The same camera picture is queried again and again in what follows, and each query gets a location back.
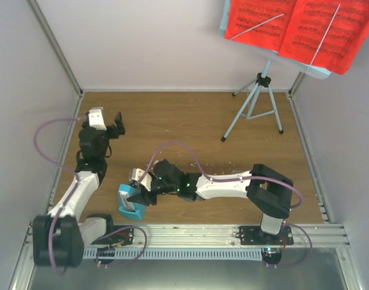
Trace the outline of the blue metronome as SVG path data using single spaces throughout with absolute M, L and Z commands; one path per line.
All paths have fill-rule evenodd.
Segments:
M 127 199 L 139 194 L 140 190 L 130 185 L 121 184 L 118 189 L 118 200 L 120 203 L 119 212 L 125 219 L 132 221 L 142 221 L 146 213 L 146 206 Z

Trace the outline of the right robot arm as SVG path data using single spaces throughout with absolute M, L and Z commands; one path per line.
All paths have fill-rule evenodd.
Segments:
M 280 237 L 282 223 L 289 217 L 293 182 L 263 165 L 230 175 L 185 173 L 166 159 L 158 161 L 151 172 L 133 169 L 130 183 L 120 185 L 119 211 L 135 221 L 144 218 L 146 208 L 157 204 L 159 195 L 175 195 L 186 201 L 214 198 L 243 198 L 262 211 L 258 237 L 271 245 Z

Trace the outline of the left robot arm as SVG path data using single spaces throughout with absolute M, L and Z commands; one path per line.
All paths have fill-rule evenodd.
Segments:
M 98 240 L 102 244 L 115 239 L 115 228 L 108 214 L 94 214 L 83 223 L 80 216 L 92 194 L 101 185 L 107 158 L 112 154 L 110 140 L 126 133 L 122 115 L 107 126 L 101 107 L 90 109 L 76 118 L 82 122 L 79 132 L 80 149 L 76 154 L 76 168 L 70 172 L 73 180 L 61 200 L 45 215 L 34 218 L 33 259 L 37 266 L 77 267 L 86 247 Z

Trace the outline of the red sheet music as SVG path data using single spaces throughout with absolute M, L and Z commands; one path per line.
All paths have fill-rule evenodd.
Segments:
M 369 1 L 231 1 L 226 40 L 344 75 L 369 35 Z

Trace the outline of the aluminium front rail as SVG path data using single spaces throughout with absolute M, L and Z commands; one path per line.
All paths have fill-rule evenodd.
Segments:
M 344 227 L 338 224 L 283 225 L 291 227 L 293 245 L 241 245 L 235 237 L 241 226 L 258 225 L 185 225 L 185 224 L 141 224 L 114 225 L 107 230 L 97 230 L 93 225 L 80 224 L 74 228 L 55 230 L 53 250 L 81 251 L 96 247 L 96 239 L 105 239 L 119 231 L 133 228 L 133 244 L 130 247 L 147 245 L 150 248 L 282 248 L 282 247 L 349 247 Z

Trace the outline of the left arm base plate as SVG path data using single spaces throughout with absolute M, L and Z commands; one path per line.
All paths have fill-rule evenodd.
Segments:
M 96 239 L 92 244 L 97 247 L 98 260 L 106 264 L 113 262 L 109 258 L 115 257 L 118 249 L 133 244 L 133 234 L 134 229 L 128 228 L 105 239 Z

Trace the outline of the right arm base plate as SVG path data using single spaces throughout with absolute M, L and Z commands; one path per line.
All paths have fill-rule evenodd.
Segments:
M 285 226 L 277 235 L 268 234 L 260 226 L 241 226 L 235 237 L 240 239 L 241 245 L 293 245 L 294 239 L 291 227 Z

